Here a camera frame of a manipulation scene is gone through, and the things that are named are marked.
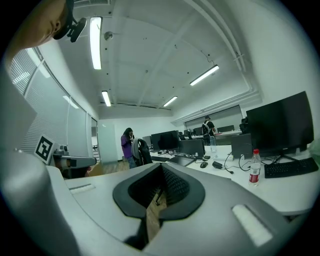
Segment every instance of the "plastic bottle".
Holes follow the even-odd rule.
[[[216,138],[214,136],[210,136],[210,147],[211,152],[217,153]]]
[[[260,168],[261,168],[261,158],[259,155],[259,149],[253,150],[253,157],[251,159],[250,165],[251,166],[250,166],[249,185],[255,187],[259,183],[259,175],[260,175]]]

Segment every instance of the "window blind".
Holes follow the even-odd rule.
[[[19,92],[24,95],[28,83],[35,72],[37,66],[40,64],[40,59],[37,57],[36,53],[33,52],[34,56],[37,58],[32,59],[30,54],[33,49],[23,49],[17,53],[17,55],[12,60],[11,65],[11,79],[12,83],[18,88]]]
[[[89,156],[86,115],[87,113],[71,98],[67,121],[68,149],[71,156]]]
[[[46,78],[38,69],[25,96],[37,115],[22,143],[21,149],[24,152],[33,154],[42,134],[58,144],[67,144],[69,103],[64,97],[68,98],[69,95],[51,76]]]

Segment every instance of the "wooden floor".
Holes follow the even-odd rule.
[[[130,169],[129,163],[127,161],[126,162],[121,161],[117,163],[105,164],[103,166],[103,173],[113,174],[116,172],[127,171],[129,169]],[[159,212],[167,208],[165,193],[163,193],[158,200],[159,206],[156,205],[157,197],[158,197],[158,193],[154,196],[152,202],[146,209],[146,229],[147,229],[149,241],[151,241],[160,230],[160,224],[158,221]]]

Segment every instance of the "ceiling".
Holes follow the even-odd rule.
[[[184,0],[78,1],[76,20],[87,18],[87,26],[75,43],[65,38],[59,45],[67,65],[80,87],[96,91],[96,103],[103,103],[101,91],[109,92],[118,104],[162,108],[180,103],[207,90],[231,73],[239,72],[231,51],[216,29]],[[101,70],[93,68],[89,22],[102,16],[102,35],[111,31],[112,40],[101,37]],[[220,69],[195,86],[190,82],[211,68]]]

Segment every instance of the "red bottle label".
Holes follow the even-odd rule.
[[[250,181],[251,183],[256,183],[256,182],[258,182],[258,180],[259,180],[259,174],[258,174],[258,175],[250,174],[249,181]]]

